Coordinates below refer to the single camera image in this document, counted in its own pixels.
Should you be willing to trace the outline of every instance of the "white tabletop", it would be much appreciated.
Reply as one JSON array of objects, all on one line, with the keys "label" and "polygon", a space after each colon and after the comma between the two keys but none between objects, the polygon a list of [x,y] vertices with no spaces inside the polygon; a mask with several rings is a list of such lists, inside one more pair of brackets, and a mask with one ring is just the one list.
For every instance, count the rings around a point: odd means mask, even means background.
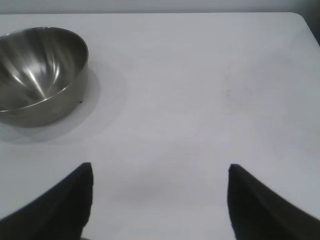
[{"label": "white tabletop", "polygon": [[228,168],[320,218],[320,48],[294,13],[0,15],[78,33],[87,92],[47,127],[0,125],[0,217],[92,162],[91,240],[231,240]]}]

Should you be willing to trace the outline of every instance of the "metal bowl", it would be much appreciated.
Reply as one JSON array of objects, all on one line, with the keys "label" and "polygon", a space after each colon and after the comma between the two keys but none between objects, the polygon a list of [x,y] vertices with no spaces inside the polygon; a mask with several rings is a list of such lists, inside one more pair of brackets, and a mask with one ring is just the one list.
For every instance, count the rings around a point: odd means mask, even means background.
[{"label": "metal bowl", "polygon": [[88,47],[66,29],[35,27],[0,37],[0,121],[20,127],[53,122],[81,101]]}]

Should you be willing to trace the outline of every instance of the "white surface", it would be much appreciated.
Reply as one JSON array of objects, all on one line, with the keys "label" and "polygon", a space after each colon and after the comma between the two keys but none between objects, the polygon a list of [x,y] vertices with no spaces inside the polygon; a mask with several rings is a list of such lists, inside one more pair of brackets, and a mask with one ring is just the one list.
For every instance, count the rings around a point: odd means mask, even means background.
[{"label": "white surface", "polygon": [[294,12],[320,40],[319,0],[0,0],[1,14]]},{"label": "white surface", "polygon": [[0,125],[0,217],[92,162],[92,240],[233,239],[231,163],[320,218],[320,49],[299,15],[0,16],[1,35],[39,25],[85,39],[90,82],[53,125]]}]

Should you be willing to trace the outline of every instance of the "bowl rim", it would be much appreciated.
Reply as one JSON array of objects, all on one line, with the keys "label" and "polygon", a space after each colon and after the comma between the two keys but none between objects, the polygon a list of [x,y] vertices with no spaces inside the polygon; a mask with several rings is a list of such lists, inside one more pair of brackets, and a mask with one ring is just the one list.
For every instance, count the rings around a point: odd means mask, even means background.
[{"label": "bowl rim", "polygon": [[[83,43],[83,45],[85,47],[85,53],[86,53],[85,57],[86,58],[85,58],[85,61],[83,62],[83,65],[81,66],[81,70],[78,71],[75,74],[75,76],[73,77],[73,79],[76,79],[83,72],[86,64],[88,63],[89,49],[88,49],[88,45],[87,45],[86,41],[79,34],[75,33],[74,31],[71,31],[69,29],[62,28],[62,27],[56,27],[56,26],[36,26],[36,27],[29,27],[29,28],[24,28],[24,29],[12,31],[12,32],[9,32],[7,34],[1,35],[0,36],[0,41],[2,39],[5,39],[5,38],[11,36],[11,35],[22,33],[22,32],[26,32],[26,31],[30,31],[30,30],[36,30],[36,29],[56,29],[56,30],[60,30],[60,31],[65,31],[65,32],[68,32],[69,34],[72,34],[72,35],[76,36]],[[13,108],[13,109],[0,110],[0,114],[8,113],[8,112],[14,112],[14,111],[20,111],[20,110],[23,110],[23,109],[27,109],[27,108],[34,107],[36,105],[42,104],[42,103],[54,98],[55,96],[61,94],[62,92],[66,91],[72,83],[73,83],[73,81],[71,81],[67,86],[65,86],[60,91],[58,91],[55,95],[49,96],[49,97],[47,97],[47,98],[45,98],[45,99],[43,99],[41,101],[35,102],[35,103],[27,105],[27,106],[21,106],[21,107],[17,107],[17,108]]]}]

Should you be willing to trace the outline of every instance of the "gray wall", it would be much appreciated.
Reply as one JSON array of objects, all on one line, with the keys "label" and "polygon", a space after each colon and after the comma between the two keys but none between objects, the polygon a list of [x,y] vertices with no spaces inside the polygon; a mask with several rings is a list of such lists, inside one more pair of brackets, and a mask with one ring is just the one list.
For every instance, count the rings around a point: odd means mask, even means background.
[{"label": "gray wall", "polygon": [[0,13],[295,12],[320,40],[320,0],[0,0]]}]

